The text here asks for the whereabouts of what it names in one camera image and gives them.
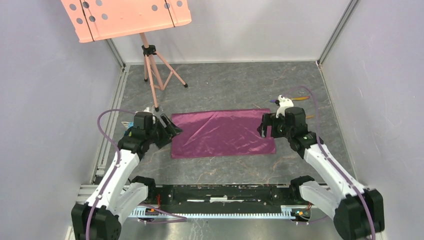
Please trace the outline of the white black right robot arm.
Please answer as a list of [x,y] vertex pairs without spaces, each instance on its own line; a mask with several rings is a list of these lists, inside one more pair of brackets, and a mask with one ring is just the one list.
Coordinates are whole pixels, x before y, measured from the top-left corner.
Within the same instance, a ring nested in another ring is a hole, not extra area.
[[257,128],[265,138],[286,138],[291,149],[311,165],[324,180],[321,186],[309,175],[292,179],[289,199],[316,206],[332,219],[344,240],[374,238],[385,230],[384,199],[377,189],[369,189],[353,178],[332,156],[321,137],[308,129],[301,107],[288,107],[284,113],[264,113]]

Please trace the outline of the magenta satin napkin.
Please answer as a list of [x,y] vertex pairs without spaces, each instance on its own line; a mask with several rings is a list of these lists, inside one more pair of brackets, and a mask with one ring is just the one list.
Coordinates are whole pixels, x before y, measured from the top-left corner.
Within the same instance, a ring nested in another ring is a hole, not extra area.
[[171,143],[173,159],[268,155],[276,152],[272,137],[257,131],[268,108],[174,113],[172,121],[183,130]]

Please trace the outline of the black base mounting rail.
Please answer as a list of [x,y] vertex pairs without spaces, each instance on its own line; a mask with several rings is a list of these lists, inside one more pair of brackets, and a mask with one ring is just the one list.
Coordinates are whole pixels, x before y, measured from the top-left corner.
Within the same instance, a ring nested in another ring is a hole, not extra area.
[[287,184],[163,184],[143,203],[173,214],[276,214],[309,205]]

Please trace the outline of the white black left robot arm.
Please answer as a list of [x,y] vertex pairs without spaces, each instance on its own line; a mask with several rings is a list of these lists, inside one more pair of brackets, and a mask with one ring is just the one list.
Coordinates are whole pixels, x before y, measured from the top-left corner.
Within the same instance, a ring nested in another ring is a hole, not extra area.
[[122,225],[142,202],[157,199],[155,180],[136,176],[125,188],[130,174],[138,166],[151,145],[161,149],[183,131],[165,114],[149,111],[134,114],[133,125],[118,142],[114,159],[106,174],[84,203],[71,210],[74,236],[77,240],[117,240]]

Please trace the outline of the colourful toy block set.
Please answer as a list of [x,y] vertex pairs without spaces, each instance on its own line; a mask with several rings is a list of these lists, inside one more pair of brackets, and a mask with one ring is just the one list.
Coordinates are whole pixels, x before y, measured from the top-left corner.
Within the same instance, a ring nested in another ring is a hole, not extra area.
[[132,121],[131,122],[122,121],[121,123],[125,127],[125,132],[124,132],[123,135],[124,136],[130,136],[131,135],[131,129],[134,126],[134,123]]

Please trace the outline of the iridescent rainbow knife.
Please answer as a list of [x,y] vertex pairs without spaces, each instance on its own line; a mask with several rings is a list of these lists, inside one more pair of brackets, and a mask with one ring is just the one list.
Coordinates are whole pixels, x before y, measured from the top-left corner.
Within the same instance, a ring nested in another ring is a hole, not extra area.
[[[301,97],[293,97],[290,98],[292,101],[304,101],[310,99],[310,96],[301,96]],[[271,99],[269,100],[270,103],[276,103],[277,99]]]

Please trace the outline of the pink music stand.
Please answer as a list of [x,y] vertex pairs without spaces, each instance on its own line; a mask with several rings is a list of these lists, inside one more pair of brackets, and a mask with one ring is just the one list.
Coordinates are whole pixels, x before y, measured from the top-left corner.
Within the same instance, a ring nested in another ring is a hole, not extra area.
[[155,111],[156,91],[165,90],[171,77],[188,84],[147,40],[146,33],[185,26],[192,21],[186,0],[61,0],[80,43],[139,35],[144,80],[149,82]]

